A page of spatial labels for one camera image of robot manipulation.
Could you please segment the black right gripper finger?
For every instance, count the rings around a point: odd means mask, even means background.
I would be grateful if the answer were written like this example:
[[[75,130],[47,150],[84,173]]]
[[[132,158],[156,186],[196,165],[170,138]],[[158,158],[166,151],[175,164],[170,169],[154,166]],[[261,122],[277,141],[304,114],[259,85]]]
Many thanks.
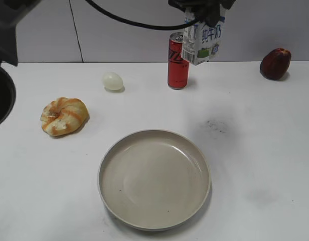
[[[168,0],[168,4],[182,12],[192,5],[192,0]]]

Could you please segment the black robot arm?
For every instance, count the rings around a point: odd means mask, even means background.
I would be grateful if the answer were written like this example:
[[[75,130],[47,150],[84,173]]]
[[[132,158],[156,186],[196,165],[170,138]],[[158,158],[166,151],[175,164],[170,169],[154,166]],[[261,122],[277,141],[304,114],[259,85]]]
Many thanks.
[[[214,27],[220,21],[220,7],[230,9],[233,1],[169,1],[168,4],[183,12],[190,11],[194,19],[181,25],[157,26],[131,21],[119,17],[101,6],[95,1],[87,3],[101,14],[118,22],[157,31],[181,30],[193,26],[196,23],[205,23]],[[15,100],[16,88],[9,74],[1,68],[3,62],[17,66],[19,63],[16,44],[16,26],[39,1],[0,1],[0,124],[11,113]]]

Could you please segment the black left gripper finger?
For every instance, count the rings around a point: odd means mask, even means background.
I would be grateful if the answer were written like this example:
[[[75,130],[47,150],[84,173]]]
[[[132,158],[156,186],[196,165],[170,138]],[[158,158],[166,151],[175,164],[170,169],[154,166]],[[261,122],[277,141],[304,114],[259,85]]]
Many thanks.
[[[203,4],[194,8],[194,14],[200,23],[216,26],[220,20],[220,3],[219,1],[204,1]]]

